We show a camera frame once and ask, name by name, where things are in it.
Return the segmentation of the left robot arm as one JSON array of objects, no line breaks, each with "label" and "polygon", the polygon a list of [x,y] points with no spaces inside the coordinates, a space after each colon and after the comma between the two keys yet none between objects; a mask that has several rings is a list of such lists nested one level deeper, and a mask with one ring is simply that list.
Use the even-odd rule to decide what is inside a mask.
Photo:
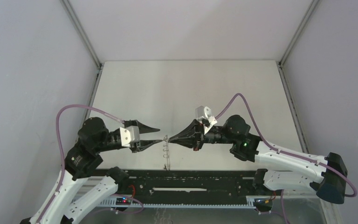
[{"label": "left robot arm", "polygon": [[129,176],[119,167],[108,169],[103,179],[74,203],[78,190],[103,162],[101,152],[128,148],[142,152],[159,140],[141,140],[140,135],[159,132],[138,120],[124,121],[124,126],[110,132],[99,117],[87,119],[78,131],[77,143],[68,151],[64,168],[42,207],[23,224],[77,224],[106,197],[124,194],[129,188]]}]

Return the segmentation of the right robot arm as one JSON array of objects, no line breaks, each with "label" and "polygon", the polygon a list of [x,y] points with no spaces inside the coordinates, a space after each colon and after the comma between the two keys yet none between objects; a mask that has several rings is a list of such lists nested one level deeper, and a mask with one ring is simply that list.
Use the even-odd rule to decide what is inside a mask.
[{"label": "right robot arm", "polygon": [[309,190],[327,202],[344,203],[348,170],[339,154],[330,152],[319,156],[296,152],[264,141],[249,131],[250,125],[240,115],[230,116],[222,126],[195,119],[169,142],[194,151],[202,149],[204,144],[230,144],[229,152],[241,161],[280,166],[281,171],[257,170],[252,188],[258,195],[270,190]]}]

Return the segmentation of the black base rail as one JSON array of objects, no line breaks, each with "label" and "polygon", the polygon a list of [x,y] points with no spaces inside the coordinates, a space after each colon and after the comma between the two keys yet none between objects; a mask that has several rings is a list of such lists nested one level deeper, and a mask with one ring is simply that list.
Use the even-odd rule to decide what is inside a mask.
[{"label": "black base rail", "polygon": [[134,196],[144,205],[246,206],[250,199],[279,196],[255,187],[255,171],[126,170],[129,178],[118,194]]}]

